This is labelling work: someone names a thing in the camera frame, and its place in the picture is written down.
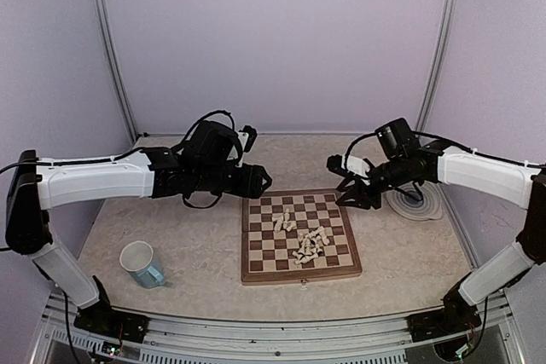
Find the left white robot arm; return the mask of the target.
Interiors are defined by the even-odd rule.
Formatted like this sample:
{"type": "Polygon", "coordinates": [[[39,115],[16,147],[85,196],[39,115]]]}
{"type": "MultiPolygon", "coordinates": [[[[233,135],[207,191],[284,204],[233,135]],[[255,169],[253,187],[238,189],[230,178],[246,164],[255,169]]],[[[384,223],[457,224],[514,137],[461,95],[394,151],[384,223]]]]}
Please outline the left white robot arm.
{"type": "Polygon", "coordinates": [[[118,156],[93,159],[40,159],[23,152],[9,165],[12,181],[6,199],[7,247],[29,257],[42,274],[58,285],[79,313],[103,334],[119,326],[102,283],[88,276],[72,253],[49,229],[49,210],[72,203],[111,198],[160,199],[206,192],[258,199],[272,179],[261,165],[243,157],[257,131],[202,119],[172,147],[137,147],[118,156]]]}

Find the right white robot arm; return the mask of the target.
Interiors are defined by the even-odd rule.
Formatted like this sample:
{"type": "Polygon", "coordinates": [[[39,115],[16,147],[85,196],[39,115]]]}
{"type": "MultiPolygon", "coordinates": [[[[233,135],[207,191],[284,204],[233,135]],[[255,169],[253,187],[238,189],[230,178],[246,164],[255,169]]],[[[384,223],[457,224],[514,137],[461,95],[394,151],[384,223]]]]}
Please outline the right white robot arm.
{"type": "Polygon", "coordinates": [[[339,206],[378,209],[381,196],[401,191],[404,184],[419,187],[424,182],[470,188],[504,199],[526,211],[523,229],[514,242],[498,252],[478,270],[456,284],[443,299],[436,315],[442,332],[456,332],[466,323],[475,305],[518,280],[532,267],[545,262],[545,168],[480,153],[441,136],[413,131],[404,118],[376,129],[386,162],[373,165],[368,159],[343,154],[328,158],[327,168],[341,176],[336,188],[339,206]]]}

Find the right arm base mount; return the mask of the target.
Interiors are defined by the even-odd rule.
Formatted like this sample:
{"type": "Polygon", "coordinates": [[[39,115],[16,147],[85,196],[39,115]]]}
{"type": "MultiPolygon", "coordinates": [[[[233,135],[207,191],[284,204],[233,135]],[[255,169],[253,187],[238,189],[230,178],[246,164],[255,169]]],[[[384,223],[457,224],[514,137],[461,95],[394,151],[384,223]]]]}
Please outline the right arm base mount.
{"type": "Polygon", "coordinates": [[[465,332],[471,326],[480,327],[482,321],[477,313],[463,317],[448,316],[443,309],[436,309],[408,316],[407,324],[412,341],[417,343],[465,332]]]}

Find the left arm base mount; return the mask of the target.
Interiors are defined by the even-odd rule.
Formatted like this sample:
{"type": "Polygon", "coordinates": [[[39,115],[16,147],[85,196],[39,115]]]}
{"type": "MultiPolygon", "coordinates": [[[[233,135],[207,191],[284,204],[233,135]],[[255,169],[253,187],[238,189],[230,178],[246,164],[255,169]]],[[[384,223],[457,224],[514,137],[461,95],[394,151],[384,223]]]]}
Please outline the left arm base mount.
{"type": "Polygon", "coordinates": [[[78,329],[108,338],[142,344],[150,319],[119,310],[80,310],[74,320],[78,329]]]}

